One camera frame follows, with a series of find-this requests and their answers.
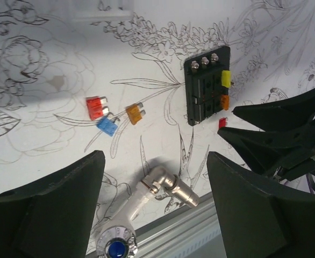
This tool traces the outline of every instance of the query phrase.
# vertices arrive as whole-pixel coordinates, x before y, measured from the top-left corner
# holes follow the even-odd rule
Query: fuse
[[[227,121],[228,121],[228,118],[224,117],[224,118],[221,118],[219,121],[218,121],[218,128],[222,128],[222,127],[226,127],[227,126]]]
[[[229,109],[229,95],[221,95],[221,107],[224,110]]]
[[[109,136],[113,136],[118,128],[119,118],[112,118],[113,115],[109,113],[106,117],[100,119],[97,127],[102,130],[104,133],[108,134]]]
[[[137,124],[137,122],[146,114],[145,110],[140,110],[142,108],[143,103],[133,104],[126,108],[131,124]]]
[[[231,86],[231,71],[223,70],[221,76],[222,86],[230,88]]]
[[[103,106],[107,102],[108,100],[106,97],[91,97],[86,99],[88,113],[91,120],[95,120],[109,113],[109,108],[107,106]]]

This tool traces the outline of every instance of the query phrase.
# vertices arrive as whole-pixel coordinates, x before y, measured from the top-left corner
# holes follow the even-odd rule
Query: white patterned surface
[[[236,105],[315,87],[315,1],[136,0],[131,21],[92,24],[64,22],[61,1],[49,3],[0,1],[0,193],[103,150],[106,174],[89,251],[93,234],[151,167],[164,163],[203,195],[210,191],[208,151],[244,166],[216,134],[222,117],[253,128],[231,114]],[[181,65],[218,45],[232,49],[231,108],[192,128]],[[84,99],[94,95],[106,96],[120,118],[113,138],[88,118]],[[147,114],[132,126],[125,107],[139,101]],[[178,206],[161,194],[134,225]]]

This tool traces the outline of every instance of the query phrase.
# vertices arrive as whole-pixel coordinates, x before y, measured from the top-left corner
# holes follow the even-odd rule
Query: orange fuse
[[[126,108],[126,113],[129,116],[131,124],[135,125],[146,114],[146,111],[140,110],[143,108],[142,103],[133,104]]]
[[[221,107],[224,110],[229,109],[229,96],[228,95],[221,95]]]

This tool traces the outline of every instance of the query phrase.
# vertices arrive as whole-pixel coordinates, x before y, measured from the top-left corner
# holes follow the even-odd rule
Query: blue fuse
[[[97,127],[109,136],[113,136],[118,128],[116,123],[119,122],[119,118],[109,119],[110,115],[109,113],[106,117],[103,117],[97,124]]]

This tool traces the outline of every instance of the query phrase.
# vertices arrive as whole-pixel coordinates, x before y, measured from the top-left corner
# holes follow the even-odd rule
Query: metal prong
[[[108,107],[108,106],[105,106],[105,107],[103,108],[103,115],[106,115],[106,114],[108,114],[109,112],[110,112],[109,107]]]
[[[108,99],[106,98],[106,97],[102,97],[102,98],[100,98],[100,103],[103,105],[103,104],[105,104],[105,103],[107,103],[108,102]]]
[[[116,125],[118,125],[119,122],[120,122],[120,119],[119,119],[118,117],[115,117],[113,122],[114,122]]]
[[[114,121],[115,120],[115,117],[114,117],[114,114],[112,112],[108,112],[108,114],[106,115],[106,117],[111,120],[111,121]]]

